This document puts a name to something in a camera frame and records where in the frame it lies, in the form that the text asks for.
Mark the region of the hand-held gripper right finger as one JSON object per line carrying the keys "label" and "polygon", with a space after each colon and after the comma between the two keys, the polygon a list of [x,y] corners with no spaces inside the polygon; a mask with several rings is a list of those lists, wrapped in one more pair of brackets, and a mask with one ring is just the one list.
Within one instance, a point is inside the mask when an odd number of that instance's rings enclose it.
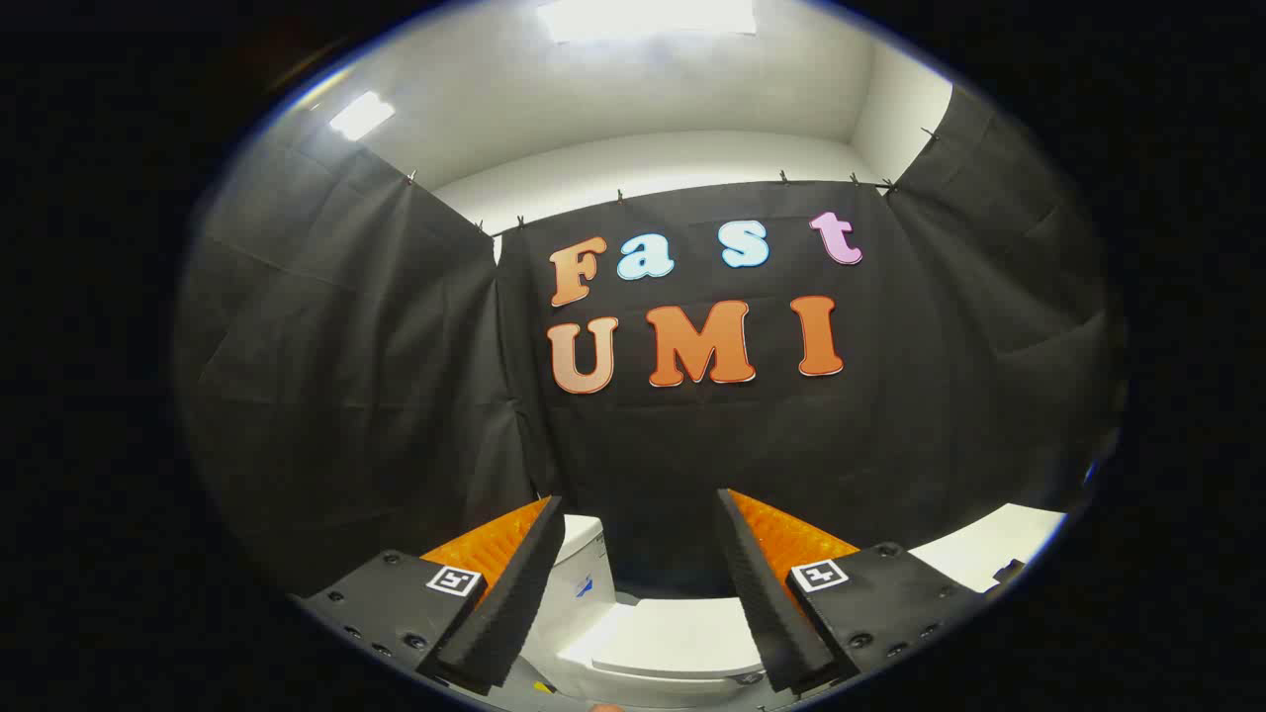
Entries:
{"label": "hand-held gripper right finger", "polygon": [[898,544],[858,547],[732,489],[717,490],[717,536],[777,692],[893,666],[987,601]]}

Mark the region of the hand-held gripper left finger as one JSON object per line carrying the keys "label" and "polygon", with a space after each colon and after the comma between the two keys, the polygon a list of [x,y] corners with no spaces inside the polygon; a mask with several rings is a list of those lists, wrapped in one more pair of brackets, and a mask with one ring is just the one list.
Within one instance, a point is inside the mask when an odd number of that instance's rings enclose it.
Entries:
{"label": "hand-held gripper left finger", "polygon": [[525,645],[563,533],[561,498],[541,497],[422,556],[381,551],[298,606],[385,666],[485,696]]}

